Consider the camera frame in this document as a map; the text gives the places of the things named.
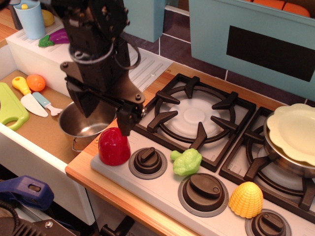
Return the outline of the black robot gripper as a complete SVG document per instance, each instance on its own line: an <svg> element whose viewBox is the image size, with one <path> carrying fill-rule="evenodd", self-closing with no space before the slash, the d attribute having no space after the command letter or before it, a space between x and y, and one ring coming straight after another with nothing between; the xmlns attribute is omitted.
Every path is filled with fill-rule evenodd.
<svg viewBox="0 0 315 236"><path fill-rule="evenodd" d="M66 73L66 88L79 111L88 118L106 101L117 110L117 124L123 136L146 115L145 96L132 83L129 71L136 68L141 57L132 64L128 46L139 51L128 36L119 36L114 42L106 39L70 37L71 62L60 65Z"/></svg>

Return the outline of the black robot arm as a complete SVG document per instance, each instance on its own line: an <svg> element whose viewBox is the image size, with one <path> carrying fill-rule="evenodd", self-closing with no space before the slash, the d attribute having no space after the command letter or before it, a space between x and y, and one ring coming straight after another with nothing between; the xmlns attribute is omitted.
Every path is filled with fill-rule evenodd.
<svg viewBox="0 0 315 236"><path fill-rule="evenodd" d="M125 34L128 10L121 0L52 0L69 39L70 62L61 64L66 87L79 111L90 116L100 101L116 108L118 127L128 136L146 111L145 96L129 78Z"/></svg>

